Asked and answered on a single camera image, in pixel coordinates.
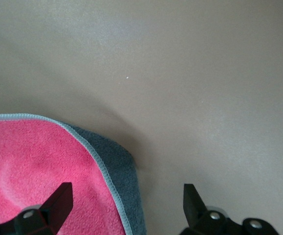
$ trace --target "bolt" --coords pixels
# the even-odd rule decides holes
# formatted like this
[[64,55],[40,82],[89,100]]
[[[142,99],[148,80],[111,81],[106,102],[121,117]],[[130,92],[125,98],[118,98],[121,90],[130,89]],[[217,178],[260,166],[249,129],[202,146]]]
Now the bolt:
[[255,229],[261,229],[262,228],[262,224],[260,222],[258,222],[257,220],[251,220],[250,225]]
[[27,218],[31,217],[33,214],[34,214],[34,211],[28,211],[23,215],[23,218],[27,219]]
[[220,218],[220,215],[219,215],[217,212],[212,212],[212,213],[210,214],[210,217],[211,217],[212,219],[219,219],[219,218]]

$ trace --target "light blue stitched edge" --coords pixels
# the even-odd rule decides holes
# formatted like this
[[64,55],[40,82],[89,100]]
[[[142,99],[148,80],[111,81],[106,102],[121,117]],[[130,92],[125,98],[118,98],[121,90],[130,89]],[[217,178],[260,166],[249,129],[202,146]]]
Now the light blue stitched edge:
[[119,196],[119,194],[116,190],[116,187],[112,182],[112,179],[109,175],[109,172],[108,172],[104,162],[102,161],[99,154],[95,151],[95,149],[91,146],[91,144],[86,139],[84,139],[81,135],[79,135],[70,126],[68,126],[68,125],[66,125],[62,122],[47,118],[47,117],[43,117],[43,116],[40,116],[40,115],[34,115],[34,114],[0,114],[0,121],[21,120],[21,119],[38,119],[38,120],[53,122],[53,123],[59,125],[60,127],[64,128],[66,131],[68,131],[76,140],[78,140],[79,143],[81,143],[87,149],[87,151],[91,154],[91,156],[94,158],[94,160],[98,164],[98,166],[101,170],[101,173],[103,175],[103,178],[105,179],[106,184],[107,184],[108,188],[110,189],[110,192],[111,192],[112,197],[115,201],[117,210],[118,210],[119,215],[121,217],[121,221],[123,223],[125,233],[127,235],[132,235],[131,225],[130,225],[130,222],[127,218],[121,197]]

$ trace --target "dark blue fabric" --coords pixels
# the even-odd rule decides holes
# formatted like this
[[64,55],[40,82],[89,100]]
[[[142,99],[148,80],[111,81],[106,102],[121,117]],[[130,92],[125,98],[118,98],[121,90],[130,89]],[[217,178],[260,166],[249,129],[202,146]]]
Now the dark blue fabric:
[[146,226],[138,179],[130,153],[114,141],[68,124],[85,138],[103,160],[125,208],[132,234],[145,235]]

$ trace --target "pink fabric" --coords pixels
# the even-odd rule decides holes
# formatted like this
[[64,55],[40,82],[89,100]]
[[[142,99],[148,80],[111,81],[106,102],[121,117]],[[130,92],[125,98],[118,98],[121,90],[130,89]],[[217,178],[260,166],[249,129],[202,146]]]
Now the pink fabric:
[[42,204],[62,182],[73,184],[74,207],[59,234],[125,234],[98,165],[69,132],[42,120],[0,121],[0,222]]

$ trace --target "microfiber cloth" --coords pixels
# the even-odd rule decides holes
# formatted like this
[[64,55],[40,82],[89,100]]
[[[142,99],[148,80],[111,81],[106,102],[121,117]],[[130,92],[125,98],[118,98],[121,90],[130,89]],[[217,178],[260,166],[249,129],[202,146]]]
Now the microfiber cloth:
[[131,155],[96,133],[30,114],[0,115],[0,223],[72,182],[58,234],[145,235]]

